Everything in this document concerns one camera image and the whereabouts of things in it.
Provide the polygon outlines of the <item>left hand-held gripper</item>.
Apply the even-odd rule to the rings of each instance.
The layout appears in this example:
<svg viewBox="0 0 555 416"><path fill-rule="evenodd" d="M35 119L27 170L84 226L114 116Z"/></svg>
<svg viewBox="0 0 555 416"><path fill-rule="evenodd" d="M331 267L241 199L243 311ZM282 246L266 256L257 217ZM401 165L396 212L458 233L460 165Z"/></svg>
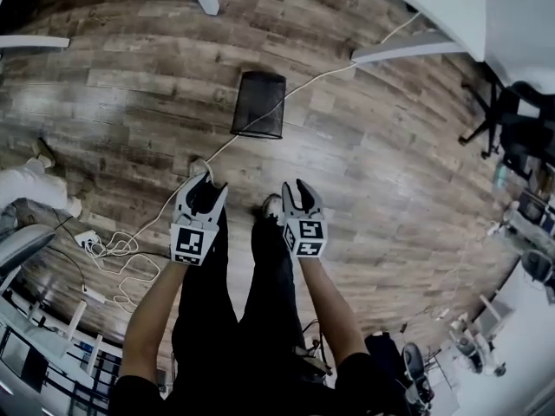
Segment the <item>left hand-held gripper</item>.
<svg viewBox="0 0 555 416"><path fill-rule="evenodd" d="M228 185L215 186L209 172L191 177L179 189L170 226L171 259L176 263L200 266L219 232L217 221L225 206Z"/></svg>

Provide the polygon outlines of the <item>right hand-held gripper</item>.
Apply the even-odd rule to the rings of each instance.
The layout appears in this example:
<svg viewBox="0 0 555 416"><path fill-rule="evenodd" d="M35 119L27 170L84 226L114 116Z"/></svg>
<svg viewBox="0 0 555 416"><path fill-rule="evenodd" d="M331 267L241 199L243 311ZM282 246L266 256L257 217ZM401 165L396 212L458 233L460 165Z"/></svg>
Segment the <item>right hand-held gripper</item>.
<svg viewBox="0 0 555 416"><path fill-rule="evenodd" d="M311 185L297 179L302 211L296 211L290 185L282 184L284 211L283 238L291 255L299 258L319 258L327 244L327 223L323 201Z"/></svg>

